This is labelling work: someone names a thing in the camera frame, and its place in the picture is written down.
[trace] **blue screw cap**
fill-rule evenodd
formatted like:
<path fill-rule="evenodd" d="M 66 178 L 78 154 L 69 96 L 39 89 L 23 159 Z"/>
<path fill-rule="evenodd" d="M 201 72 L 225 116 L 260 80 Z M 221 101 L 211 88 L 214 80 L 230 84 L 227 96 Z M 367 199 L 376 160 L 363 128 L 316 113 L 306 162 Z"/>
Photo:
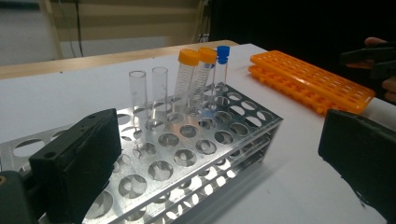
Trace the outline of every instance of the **blue screw cap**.
<path fill-rule="evenodd" d="M 228 56 L 230 55 L 230 47 L 228 46 L 218 46 L 218 63 L 226 64 L 228 62 Z"/>

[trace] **white table surface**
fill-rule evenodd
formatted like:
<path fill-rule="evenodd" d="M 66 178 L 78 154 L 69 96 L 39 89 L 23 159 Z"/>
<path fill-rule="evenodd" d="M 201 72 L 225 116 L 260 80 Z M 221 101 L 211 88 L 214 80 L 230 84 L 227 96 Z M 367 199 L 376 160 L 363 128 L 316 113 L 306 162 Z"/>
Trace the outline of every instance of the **white table surface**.
<path fill-rule="evenodd" d="M 324 117 L 253 79 L 254 45 L 231 48 L 227 84 L 284 119 L 263 164 L 248 169 L 179 223 L 386 223 L 363 207 L 341 176 L 318 155 Z M 130 106 L 128 73 L 169 69 L 173 94 L 177 55 L 77 71 L 0 80 L 0 143 L 39 133 L 110 107 Z M 396 106 L 374 99 L 364 116 L 396 130 Z"/>

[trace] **orange cap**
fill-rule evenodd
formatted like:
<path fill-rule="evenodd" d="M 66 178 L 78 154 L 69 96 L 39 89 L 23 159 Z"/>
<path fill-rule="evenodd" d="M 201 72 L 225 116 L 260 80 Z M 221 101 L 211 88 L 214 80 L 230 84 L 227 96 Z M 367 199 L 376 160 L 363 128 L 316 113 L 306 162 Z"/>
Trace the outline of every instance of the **orange cap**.
<path fill-rule="evenodd" d="M 215 63 L 218 57 L 216 51 L 210 48 L 199 48 L 198 53 L 200 54 L 200 61 L 204 63 Z"/>
<path fill-rule="evenodd" d="M 199 62 L 199 53 L 193 49 L 181 49 L 178 61 L 189 66 L 196 66 Z"/>

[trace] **metal test tube rack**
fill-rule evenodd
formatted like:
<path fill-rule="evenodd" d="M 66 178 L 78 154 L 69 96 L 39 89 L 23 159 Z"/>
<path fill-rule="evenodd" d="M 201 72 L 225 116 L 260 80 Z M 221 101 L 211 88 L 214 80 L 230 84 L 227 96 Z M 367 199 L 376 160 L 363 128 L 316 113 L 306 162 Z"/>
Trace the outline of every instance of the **metal test tube rack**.
<path fill-rule="evenodd" d="M 230 86 L 194 116 L 163 111 L 133 123 L 131 108 L 118 115 L 122 154 L 83 223 L 173 222 L 261 161 L 282 121 Z M 47 144 L 70 126 L 1 144 L 3 170 L 28 169 L 28 158 L 13 155 L 15 146 L 29 139 Z"/>

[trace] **finger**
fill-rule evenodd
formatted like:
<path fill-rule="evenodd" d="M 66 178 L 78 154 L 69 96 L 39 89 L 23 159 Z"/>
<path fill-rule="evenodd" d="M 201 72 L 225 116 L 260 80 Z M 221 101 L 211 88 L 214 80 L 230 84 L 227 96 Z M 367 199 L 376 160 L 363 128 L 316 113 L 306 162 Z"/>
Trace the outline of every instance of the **finger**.
<path fill-rule="evenodd" d="M 390 77 L 382 82 L 382 87 L 385 90 L 396 92 L 396 77 Z"/>
<path fill-rule="evenodd" d="M 385 93 L 385 98 L 391 102 L 396 103 L 396 93 L 395 92 L 388 91 L 387 93 Z"/>
<path fill-rule="evenodd" d="M 364 40 L 364 44 L 367 46 L 381 44 L 381 43 L 387 43 L 387 41 L 373 36 L 367 37 Z"/>

